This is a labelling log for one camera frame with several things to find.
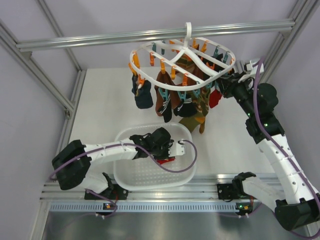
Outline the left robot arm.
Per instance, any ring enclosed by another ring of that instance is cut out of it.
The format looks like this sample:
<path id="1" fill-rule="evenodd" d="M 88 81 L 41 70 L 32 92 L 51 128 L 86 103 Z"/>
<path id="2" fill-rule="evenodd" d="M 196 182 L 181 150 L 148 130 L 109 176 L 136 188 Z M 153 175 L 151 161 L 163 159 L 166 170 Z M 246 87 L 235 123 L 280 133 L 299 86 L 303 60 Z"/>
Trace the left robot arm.
<path id="1" fill-rule="evenodd" d="M 163 127 L 152 133 L 134 134 L 106 144 L 84 144 L 79 139 L 73 140 L 52 160 L 54 175 L 63 191 L 81 187 L 107 199 L 113 194 L 113 185 L 106 172 L 108 163 L 149 156 L 156 161 L 167 160 L 173 156 L 174 142 Z"/>

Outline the black white striped sock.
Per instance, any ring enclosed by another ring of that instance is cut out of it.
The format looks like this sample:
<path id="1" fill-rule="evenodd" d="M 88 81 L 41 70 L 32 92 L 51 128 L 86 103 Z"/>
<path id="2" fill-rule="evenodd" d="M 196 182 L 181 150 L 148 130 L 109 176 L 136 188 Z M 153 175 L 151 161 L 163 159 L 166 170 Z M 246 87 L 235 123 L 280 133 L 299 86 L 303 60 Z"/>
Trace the black white striped sock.
<path id="1" fill-rule="evenodd" d="M 185 99 L 180 99 L 177 106 L 173 105 L 173 101 L 169 96 L 168 99 L 162 99 L 160 107 L 156 109 L 156 113 L 163 117 L 165 123 L 171 121 L 173 114 L 177 117 L 189 118 L 194 116 L 198 111 L 193 103 L 191 95 L 187 94 Z"/>

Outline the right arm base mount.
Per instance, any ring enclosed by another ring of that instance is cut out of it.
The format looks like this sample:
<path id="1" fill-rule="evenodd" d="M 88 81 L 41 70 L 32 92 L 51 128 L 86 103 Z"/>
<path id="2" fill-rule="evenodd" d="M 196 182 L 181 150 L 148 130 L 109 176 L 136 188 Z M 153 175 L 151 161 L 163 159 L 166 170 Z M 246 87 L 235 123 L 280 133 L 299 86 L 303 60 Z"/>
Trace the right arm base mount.
<path id="1" fill-rule="evenodd" d="M 250 196 L 244 192 L 243 181 L 251 177 L 256 177 L 256 175 L 252 172 L 241 172 L 232 179 L 231 183 L 218 183 L 216 185 L 218 199 L 225 202 L 248 200 Z"/>

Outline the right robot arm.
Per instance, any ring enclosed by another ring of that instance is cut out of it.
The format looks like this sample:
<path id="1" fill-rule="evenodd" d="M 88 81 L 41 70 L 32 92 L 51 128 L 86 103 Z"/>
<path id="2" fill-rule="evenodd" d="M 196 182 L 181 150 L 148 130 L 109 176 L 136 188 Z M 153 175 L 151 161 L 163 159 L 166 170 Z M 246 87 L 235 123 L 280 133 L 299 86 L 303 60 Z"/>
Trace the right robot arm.
<path id="1" fill-rule="evenodd" d="M 273 113 L 279 102 L 276 89 L 268 83 L 254 87 L 254 78 L 241 81 L 243 76 L 238 73 L 223 76 L 215 81 L 215 87 L 224 98 L 234 98 L 246 113 L 246 130 L 268 159 L 283 191 L 267 185 L 252 172 L 241 172 L 232 180 L 234 194 L 261 201 L 287 231 L 318 222 L 320 193 L 307 180 Z"/>

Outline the navy blue sock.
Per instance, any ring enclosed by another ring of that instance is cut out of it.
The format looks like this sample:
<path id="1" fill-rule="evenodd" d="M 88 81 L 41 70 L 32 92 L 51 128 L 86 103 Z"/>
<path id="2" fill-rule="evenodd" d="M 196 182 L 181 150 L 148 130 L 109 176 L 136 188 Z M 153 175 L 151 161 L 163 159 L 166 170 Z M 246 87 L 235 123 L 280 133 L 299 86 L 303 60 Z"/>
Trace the navy blue sock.
<path id="1" fill-rule="evenodd" d="M 138 88 L 138 76 L 132 75 L 132 89 L 131 92 L 134 95 L 135 104 L 139 109 L 149 109 L 153 106 L 153 99 L 151 95 L 152 84 L 145 80 L 141 88 Z"/>

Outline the brown sock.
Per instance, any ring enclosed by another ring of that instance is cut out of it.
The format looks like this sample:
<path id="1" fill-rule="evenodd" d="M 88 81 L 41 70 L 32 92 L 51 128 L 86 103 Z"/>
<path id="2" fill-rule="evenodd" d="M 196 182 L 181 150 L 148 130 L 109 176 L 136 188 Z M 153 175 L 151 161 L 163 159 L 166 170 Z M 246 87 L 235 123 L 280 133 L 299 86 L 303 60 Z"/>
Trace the brown sock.
<path id="1" fill-rule="evenodd" d="M 162 74 L 161 71 L 157 75 L 158 82 L 170 86 L 174 86 L 175 84 L 173 83 L 170 75 L 166 72 L 165 74 Z M 173 106 L 176 107 L 178 103 L 180 102 L 178 100 L 178 93 L 173 90 L 168 90 L 166 88 L 162 88 L 159 86 L 154 87 L 155 93 L 156 93 L 156 104 L 155 104 L 155 112 L 158 107 L 160 107 L 160 104 L 163 102 L 162 99 L 167 100 L 169 97 L 173 101 Z"/>

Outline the teal clothes peg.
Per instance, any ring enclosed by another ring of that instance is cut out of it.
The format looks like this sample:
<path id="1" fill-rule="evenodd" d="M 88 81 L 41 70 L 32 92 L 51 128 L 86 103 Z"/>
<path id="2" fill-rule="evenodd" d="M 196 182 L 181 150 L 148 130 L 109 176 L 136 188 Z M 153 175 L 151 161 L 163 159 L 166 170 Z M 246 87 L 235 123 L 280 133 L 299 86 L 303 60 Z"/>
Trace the teal clothes peg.
<path id="1" fill-rule="evenodd" d="M 178 91 L 178 96 L 180 98 L 181 101 L 183 101 L 184 103 L 188 102 L 188 97 L 187 97 L 187 92 L 186 91 Z"/>

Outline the plain red sock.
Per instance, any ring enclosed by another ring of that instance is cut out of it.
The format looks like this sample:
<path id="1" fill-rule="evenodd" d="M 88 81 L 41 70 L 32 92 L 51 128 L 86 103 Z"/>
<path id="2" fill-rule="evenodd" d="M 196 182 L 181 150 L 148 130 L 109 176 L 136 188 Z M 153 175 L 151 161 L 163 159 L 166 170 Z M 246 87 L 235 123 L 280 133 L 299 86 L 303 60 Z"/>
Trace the plain red sock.
<path id="1" fill-rule="evenodd" d="M 169 157 L 169 158 L 165 158 L 165 159 L 157 159 L 156 161 L 160 165 L 163 165 L 163 164 L 166 164 L 166 163 L 169 163 L 169 162 L 173 162 L 175 159 L 176 159 L 175 157 Z"/>

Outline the orange clothes peg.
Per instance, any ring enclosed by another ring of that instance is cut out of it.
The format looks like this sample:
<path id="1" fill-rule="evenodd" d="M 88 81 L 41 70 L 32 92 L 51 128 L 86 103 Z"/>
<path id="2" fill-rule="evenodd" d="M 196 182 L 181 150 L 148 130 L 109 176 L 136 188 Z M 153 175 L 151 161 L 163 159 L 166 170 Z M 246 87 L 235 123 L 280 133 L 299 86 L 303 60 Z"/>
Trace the orange clothes peg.
<path id="1" fill-rule="evenodd" d="M 165 59 L 160 59 L 160 71 L 164 75 L 166 73 Z"/>

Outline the translucent white plastic basket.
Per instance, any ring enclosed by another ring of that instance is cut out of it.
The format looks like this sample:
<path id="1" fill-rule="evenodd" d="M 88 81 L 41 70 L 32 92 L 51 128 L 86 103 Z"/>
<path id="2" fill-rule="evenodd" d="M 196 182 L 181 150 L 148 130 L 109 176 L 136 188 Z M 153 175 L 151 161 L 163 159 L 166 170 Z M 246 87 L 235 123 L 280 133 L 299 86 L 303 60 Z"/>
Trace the translucent white plastic basket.
<path id="1" fill-rule="evenodd" d="M 163 127 L 171 135 L 174 142 L 179 140 L 188 140 L 192 142 L 192 135 L 182 124 L 176 122 L 168 123 L 150 123 L 147 125 L 138 125 L 127 127 L 120 131 L 115 141 L 124 140 L 132 135 L 143 135 L 152 133 L 156 129 Z M 198 153 L 194 147 L 186 142 L 186 153 L 182 156 L 176 156 L 174 161 L 162 164 L 166 169 L 173 171 L 184 170 L 189 167 Z M 184 172 L 171 173 L 161 169 L 149 157 L 135 160 L 117 160 L 113 163 L 113 175 L 117 184 L 129 191 L 145 191 L 159 188 L 177 187 L 189 182 L 196 172 L 196 165 L 193 164 L 190 169 Z"/>

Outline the olive striped sock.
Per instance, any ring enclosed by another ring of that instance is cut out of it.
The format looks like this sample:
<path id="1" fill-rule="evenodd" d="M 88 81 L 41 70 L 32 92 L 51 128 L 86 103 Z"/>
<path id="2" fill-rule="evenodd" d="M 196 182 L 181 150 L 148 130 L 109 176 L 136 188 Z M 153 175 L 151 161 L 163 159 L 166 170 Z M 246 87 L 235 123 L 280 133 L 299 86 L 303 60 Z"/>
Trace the olive striped sock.
<path id="1" fill-rule="evenodd" d="M 209 113 L 210 94 L 213 82 L 208 83 L 206 86 L 187 91 L 186 100 L 191 104 L 191 110 L 187 113 L 191 116 L 184 116 L 179 121 L 184 125 L 190 133 L 199 127 L 199 133 L 205 132 L 206 117 Z"/>

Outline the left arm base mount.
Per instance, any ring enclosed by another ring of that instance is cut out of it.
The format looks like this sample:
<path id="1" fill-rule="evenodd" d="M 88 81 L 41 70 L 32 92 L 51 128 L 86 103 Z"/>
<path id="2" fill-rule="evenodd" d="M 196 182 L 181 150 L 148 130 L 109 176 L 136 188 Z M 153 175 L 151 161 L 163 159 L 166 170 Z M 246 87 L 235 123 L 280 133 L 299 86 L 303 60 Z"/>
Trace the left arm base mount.
<path id="1" fill-rule="evenodd" d="M 99 195 L 103 196 L 104 198 L 108 198 L 109 200 L 126 200 L 128 197 L 129 191 L 127 189 L 122 188 L 120 185 L 115 184 L 113 189 L 108 188 L 101 192 Z M 85 200 L 103 200 L 101 197 L 93 195 L 92 193 L 85 193 L 84 195 Z"/>

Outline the white round clip hanger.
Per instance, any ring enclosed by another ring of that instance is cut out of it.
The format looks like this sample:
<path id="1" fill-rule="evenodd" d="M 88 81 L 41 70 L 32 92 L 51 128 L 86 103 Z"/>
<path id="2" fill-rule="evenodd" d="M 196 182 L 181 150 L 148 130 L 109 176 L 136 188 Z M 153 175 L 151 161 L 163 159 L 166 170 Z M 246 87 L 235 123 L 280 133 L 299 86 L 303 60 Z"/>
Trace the white round clip hanger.
<path id="1" fill-rule="evenodd" d="M 144 85 L 145 80 L 155 86 L 173 91 L 197 90 L 229 73 L 235 63 L 235 54 L 224 45 L 218 44 L 205 37 L 191 37 L 192 24 L 186 22 L 187 34 L 183 38 L 173 38 L 168 41 L 152 40 L 141 44 L 131 51 L 128 66 L 133 75 L 138 76 L 138 88 Z M 155 77 L 141 69 L 139 54 L 149 56 L 150 66 L 159 66 L 160 59 L 165 61 L 165 70 L 174 80 L 177 74 L 181 75 L 181 84 L 165 86 Z M 215 59 L 223 54 L 223 62 Z"/>

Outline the red santa sock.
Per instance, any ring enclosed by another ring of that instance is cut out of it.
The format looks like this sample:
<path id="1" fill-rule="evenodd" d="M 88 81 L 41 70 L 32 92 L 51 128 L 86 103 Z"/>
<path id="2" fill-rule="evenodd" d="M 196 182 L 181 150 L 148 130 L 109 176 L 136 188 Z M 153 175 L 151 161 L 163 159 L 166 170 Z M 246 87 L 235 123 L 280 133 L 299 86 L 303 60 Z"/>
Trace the red santa sock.
<path id="1" fill-rule="evenodd" d="M 219 104 L 219 101 L 222 98 L 222 94 L 218 90 L 214 90 L 209 97 L 209 107 L 213 109 Z"/>

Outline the aluminium top rail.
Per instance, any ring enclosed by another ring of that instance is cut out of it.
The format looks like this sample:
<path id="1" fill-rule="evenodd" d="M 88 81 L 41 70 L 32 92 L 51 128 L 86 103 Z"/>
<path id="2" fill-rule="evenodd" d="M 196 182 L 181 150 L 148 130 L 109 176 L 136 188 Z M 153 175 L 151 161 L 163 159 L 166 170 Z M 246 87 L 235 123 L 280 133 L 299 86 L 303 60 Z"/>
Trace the aluminium top rail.
<path id="1" fill-rule="evenodd" d="M 192 27 L 191 37 L 212 37 L 237 34 L 256 34 L 269 32 L 290 32 L 296 22 L 291 19 L 255 21 L 223 25 Z M 21 52 L 53 49 L 81 48 L 88 46 L 149 42 L 157 40 L 180 39 L 187 35 L 187 28 L 156 29 L 133 32 L 106 33 L 98 35 L 57 37 L 48 39 L 19 41 L 16 47 Z"/>

